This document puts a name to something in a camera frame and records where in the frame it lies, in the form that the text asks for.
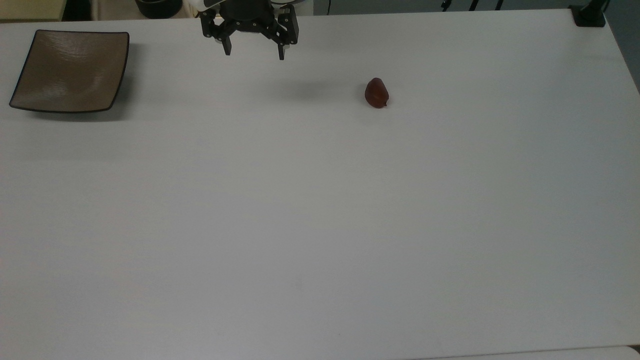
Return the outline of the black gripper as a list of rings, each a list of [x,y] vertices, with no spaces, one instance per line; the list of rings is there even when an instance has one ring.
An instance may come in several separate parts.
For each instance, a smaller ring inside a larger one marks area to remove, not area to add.
[[[262,34],[278,46],[278,57],[285,59],[286,50],[298,43],[299,26],[293,5],[274,7],[269,0],[224,0],[220,4],[221,23],[216,23],[217,11],[199,12],[202,34],[222,44],[231,55],[233,32]]]

